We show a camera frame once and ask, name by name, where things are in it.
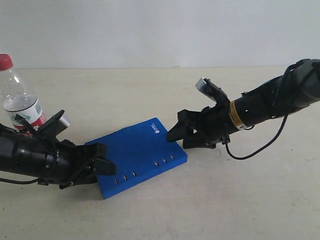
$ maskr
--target yellow label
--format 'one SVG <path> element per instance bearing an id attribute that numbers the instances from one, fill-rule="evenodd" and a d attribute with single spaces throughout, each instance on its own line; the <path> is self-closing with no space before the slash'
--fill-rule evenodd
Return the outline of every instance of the yellow label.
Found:
<path id="1" fill-rule="evenodd" d="M 230 116 L 230 119 L 231 119 L 233 125 L 237 129 L 242 130 L 242 129 L 247 128 L 247 126 L 242 122 L 242 120 L 240 119 L 240 117 L 238 115 L 235 101 L 230 102 L 229 116 Z"/>

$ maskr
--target printed logo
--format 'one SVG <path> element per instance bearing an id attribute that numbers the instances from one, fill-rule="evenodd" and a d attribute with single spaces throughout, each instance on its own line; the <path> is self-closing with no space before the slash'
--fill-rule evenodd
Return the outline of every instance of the printed logo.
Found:
<path id="1" fill-rule="evenodd" d="M 159 129 L 156 127 L 156 125 L 154 123 L 151 124 L 151 127 L 152 127 L 155 134 L 160 133 Z"/>

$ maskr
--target blue router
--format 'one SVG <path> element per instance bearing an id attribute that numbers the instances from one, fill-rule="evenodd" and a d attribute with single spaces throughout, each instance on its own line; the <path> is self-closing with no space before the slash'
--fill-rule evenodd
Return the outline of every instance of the blue router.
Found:
<path id="1" fill-rule="evenodd" d="M 116 164 L 116 175 L 97 176 L 104 199 L 187 162 L 185 151 L 167 142 L 167 132 L 152 118 L 85 143 L 106 144 L 106 157 Z"/>

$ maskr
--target clear water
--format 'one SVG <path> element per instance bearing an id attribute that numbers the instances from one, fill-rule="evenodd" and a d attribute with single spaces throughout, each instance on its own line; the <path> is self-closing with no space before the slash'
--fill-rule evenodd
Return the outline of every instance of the clear water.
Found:
<path id="1" fill-rule="evenodd" d="M 4 101 L 3 107 L 6 111 L 21 111 L 31 107 L 37 100 L 37 96 L 32 93 L 20 93 L 8 96 Z"/>

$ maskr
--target bottle label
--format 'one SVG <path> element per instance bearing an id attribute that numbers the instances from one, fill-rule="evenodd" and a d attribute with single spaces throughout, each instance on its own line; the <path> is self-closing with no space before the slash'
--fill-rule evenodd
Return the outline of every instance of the bottle label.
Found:
<path id="1" fill-rule="evenodd" d="M 12 121 L 13 126 L 15 127 L 15 129 L 17 130 L 22 130 L 25 127 L 18 123 L 15 119 L 18 116 L 23 117 L 24 119 L 27 120 L 27 122 L 35 129 L 38 130 L 38 128 L 44 124 L 47 119 L 46 116 L 41 108 L 41 105 L 38 101 L 38 99 L 35 101 L 35 103 L 22 111 L 6 111 Z"/>

